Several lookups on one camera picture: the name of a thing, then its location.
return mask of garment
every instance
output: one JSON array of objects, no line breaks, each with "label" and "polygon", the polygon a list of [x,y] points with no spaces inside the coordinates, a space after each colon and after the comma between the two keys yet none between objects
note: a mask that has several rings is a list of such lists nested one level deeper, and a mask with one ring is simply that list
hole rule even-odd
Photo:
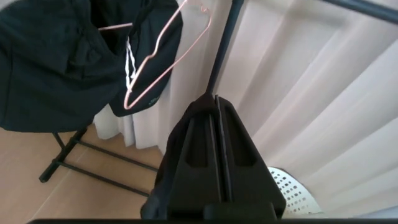
[{"label": "garment", "polygon": [[[167,79],[126,111],[126,41],[136,67],[178,8],[175,0],[22,0],[0,12],[0,126],[10,131],[75,131],[108,103],[117,116],[154,104]],[[133,22],[134,27],[99,32]],[[182,31],[179,15],[159,55],[133,88],[137,97],[174,61]]]},{"label": "garment", "polygon": [[[205,119],[209,114],[216,117],[217,107],[212,94],[205,93],[189,105],[181,120],[173,128],[167,140],[165,156],[156,175],[155,187],[147,202],[141,208],[142,219],[165,220],[167,218],[167,205],[189,122],[193,118]],[[197,152],[195,158],[191,159],[195,160],[203,156],[205,156],[204,151]]]}]

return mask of perforated basket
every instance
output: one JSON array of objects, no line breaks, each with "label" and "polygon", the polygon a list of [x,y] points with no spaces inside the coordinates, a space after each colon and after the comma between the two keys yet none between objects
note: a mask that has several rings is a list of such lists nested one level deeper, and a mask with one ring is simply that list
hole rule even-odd
[{"label": "perforated basket", "polygon": [[278,168],[268,169],[286,199],[284,218],[322,213],[314,197],[299,181]]}]

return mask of clothes rack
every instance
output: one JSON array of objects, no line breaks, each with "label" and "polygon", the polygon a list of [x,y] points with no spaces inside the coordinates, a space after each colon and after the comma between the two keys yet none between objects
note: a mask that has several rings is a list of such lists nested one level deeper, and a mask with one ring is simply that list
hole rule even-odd
[{"label": "clothes rack", "polygon": [[[377,19],[381,19],[387,22],[391,22],[393,24],[398,24],[398,11],[395,9],[391,9],[379,4],[374,4],[371,2],[367,2],[364,0],[319,0],[319,1],[324,1],[330,4],[334,4],[336,6],[339,7],[343,7],[352,11],[356,11],[356,12],[360,12],[363,13],[365,15],[371,16],[371,17],[375,17]],[[224,57],[227,53],[227,49],[229,46],[229,43],[231,41],[231,38],[233,36],[233,31],[234,28],[236,26],[236,23],[238,22],[238,17],[239,17],[239,13],[241,11],[241,8],[243,7],[244,4],[244,0],[232,0],[232,6],[231,9],[229,11],[229,15],[228,15],[228,19],[226,22],[226,26],[224,28],[224,32],[221,38],[221,42],[220,42],[220,46],[218,48],[218,52],[216,55],[216,59],[215,59],[215,63],[213,66],[213,69],[211,71],[211,75],[210,75],[210,79],[208,82],[208,86],[206,89],[206,92],[208,93],[212,93],[215,86],[216,86],[216,82],[218,79],[218,75],[224,60]],[[152,167],[152,166],[148,166],[146,164],[143,164],[139,161],[135,161],[134,159],[130,159],[124,156],[121,156],[119,154],[116,154],[114,152],[110,152],[106,149],[103,149],[101,147],[98,146],[94,146],[92,144],[89,144],[87,142],[84,142],[81,140],[81,138],[83,137],[83,135],[86,133],[87,128],[81,129],[79,131],[77,131],[68,141],[68,143],[65,145],[63,143],[63,141],[61,140],[60,136],[58,135],[58,133],[53,133],[53,136],[55,138],[55,140],[58,142],[58,144],[61,147],[61,151],[58,154],[58,156],[56,158],[53,159],[53,161],[51,162],[51,164],[46,168],[46,170],[43,172],[43,174],[39,177],[39,180],[42,183],[46,183],[47,181],[50,180],[51,176],[54,174],[54,172],[58,169],[58,167],[63,166],[66,167],[68,169],[74,170],[76,172],[88,175],[92,178],[96,178],[98,180],[101,180],[103,182],[109,183],[111,185],[120,187],[122,189],[126,189],[129,190],[131,192],[137,193],[139,195],[148,197],[149,193],[147,192],[143,192],[141,190],[126,186],[124,184],[121,184],[119,182],[116,182],[114,180],[102,177],[100,175],[94,174],[90,171],[81,169],[79,167],[73,166],[71,164],[68,164],[65,162],[66,157],[69,155],[69,153],[74,149],[74,147],[77,144],[81,144],[83,146],[86,146],[90,149],[94,149],[96,151],[105,153],[109,156],[113,156],[115,158],[118,158],[120,160],[129,162],[131,164],[135,164],[137,166],[141,166],[145,169],[149,169],[152,170],[154,172],[157,172],[157,168]]]}]

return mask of wooden floor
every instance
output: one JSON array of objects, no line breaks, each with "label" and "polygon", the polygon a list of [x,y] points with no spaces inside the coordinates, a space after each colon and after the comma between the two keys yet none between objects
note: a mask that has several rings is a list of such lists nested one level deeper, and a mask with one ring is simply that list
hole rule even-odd
[{"label": "wooden floor", "polygon": [[[61,134],[66,142],[73,133]],[[91,126],[83,140],[158,167],[157,148],[124,147],[123,137],[96,137]],[[40,174],[60,148],[51,134],[12,133],[0,129],[0,223],[21,224],[36,218],[139,218],[146,198],[60,167],[42,184]],[[155,172],[76,146],[67,162],[150,192]]]}]

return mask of white curtain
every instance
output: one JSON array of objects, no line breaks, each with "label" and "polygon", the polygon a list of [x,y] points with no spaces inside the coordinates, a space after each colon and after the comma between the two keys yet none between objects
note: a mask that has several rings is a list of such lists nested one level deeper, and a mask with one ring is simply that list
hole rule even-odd
[{"label": "white curtain", "polygon": [[[231,1],[203,1],[214,24],[159,102],[135,114],[137,147],[165,150],[204,92]],[[377,1],[398,8],[398,1]],[[180,53],[206,23],[183,12]],[[269,166],[285,169],[328,217],[398,205],[398,27],[312,0],[246,1],[216,93],[231,101]]]}]

